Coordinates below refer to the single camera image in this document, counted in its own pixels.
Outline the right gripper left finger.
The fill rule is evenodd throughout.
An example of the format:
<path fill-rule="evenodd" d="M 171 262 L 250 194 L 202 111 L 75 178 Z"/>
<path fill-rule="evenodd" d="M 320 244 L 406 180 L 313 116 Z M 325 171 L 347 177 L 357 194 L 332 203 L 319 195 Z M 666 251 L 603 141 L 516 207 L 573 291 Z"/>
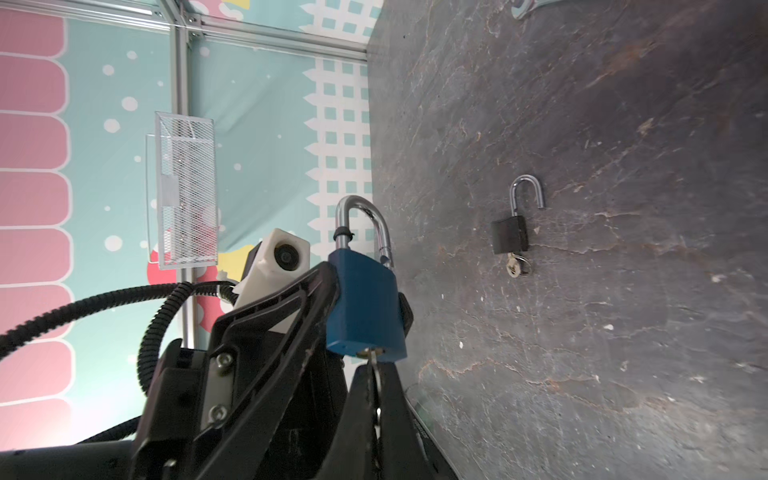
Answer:
<path fill-rule="evenodd" d="M 335 436 L 316 479 L 376 479 L 376 397 L 372 367 L 354 374 Z"/>

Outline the large blue padlock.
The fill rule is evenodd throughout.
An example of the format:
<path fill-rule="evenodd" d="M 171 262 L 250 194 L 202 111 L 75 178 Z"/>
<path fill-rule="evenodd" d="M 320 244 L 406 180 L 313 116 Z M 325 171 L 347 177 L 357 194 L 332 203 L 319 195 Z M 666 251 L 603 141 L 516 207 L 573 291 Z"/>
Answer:
<path fill-rule="evenodd" d="M 372 221 L 378 256 L 353 250 L 350 212 L 360 210 Z M 407 357 L 406 333 L 400 309 L 392 242 L 386 220 L 369 200 L 348 195 L 337 204 L 334 241 L 328 262 L 336 269 L 340 294 L 326 324 L 326 348 L 338 355 L 383 362 Z"/>

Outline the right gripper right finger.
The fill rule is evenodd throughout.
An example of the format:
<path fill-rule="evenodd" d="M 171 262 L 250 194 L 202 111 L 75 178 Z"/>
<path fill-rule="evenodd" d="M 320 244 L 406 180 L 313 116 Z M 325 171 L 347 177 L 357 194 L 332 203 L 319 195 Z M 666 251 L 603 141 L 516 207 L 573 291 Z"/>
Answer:
<path fill-rule="evenodd" d="M 393 363 L 377 365 L 377 402 L 381 479 L 458 479 L 407 401 Z"/>

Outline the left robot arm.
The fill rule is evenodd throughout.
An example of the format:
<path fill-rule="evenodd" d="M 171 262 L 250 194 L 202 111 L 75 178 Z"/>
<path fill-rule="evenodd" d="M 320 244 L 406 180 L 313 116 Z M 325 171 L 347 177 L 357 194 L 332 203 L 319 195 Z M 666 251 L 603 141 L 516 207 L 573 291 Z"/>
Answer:
<path fill-rule="evenodd" d="M 1 449 L 75 444 L 141 414 L 140 339 L 176 274 L 108 267 L 76 294 L 58 265 L 1 264 Z"/>

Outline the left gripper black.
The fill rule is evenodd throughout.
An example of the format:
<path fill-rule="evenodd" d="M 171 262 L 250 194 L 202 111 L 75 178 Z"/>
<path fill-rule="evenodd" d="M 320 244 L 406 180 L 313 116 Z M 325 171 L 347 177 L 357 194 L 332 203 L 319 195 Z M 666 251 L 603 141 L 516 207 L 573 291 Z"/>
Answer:
<path fill-rule="evenodd" d="M 322 262 L 216 321 L 209 349 L 169 348 L 131 452 L 133 479 L 313 479 L 347 387 L 325 347 L 339 297 Z"/>

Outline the black padlock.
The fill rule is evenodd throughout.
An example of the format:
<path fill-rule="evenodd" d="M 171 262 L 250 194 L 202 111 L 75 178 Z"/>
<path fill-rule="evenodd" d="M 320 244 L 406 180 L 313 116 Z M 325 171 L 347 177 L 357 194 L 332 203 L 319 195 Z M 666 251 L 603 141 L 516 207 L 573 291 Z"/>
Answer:
<path fill-rule="evenodd" d="M 537 207 L 543 210 L 546 207 L 543 188 L 538 178 L 530 174 L 518 176 L 509 188 L 509 203 L 511 216 L 496 220 L 491 223 L 491 241 L 493 253 L 496 255 L 507 253 L 522 253 L 529 249 L 529 239 L 525 217 L 519 214 L 517 190 L 524 182 L 533 186 L 536 195 Z"/>

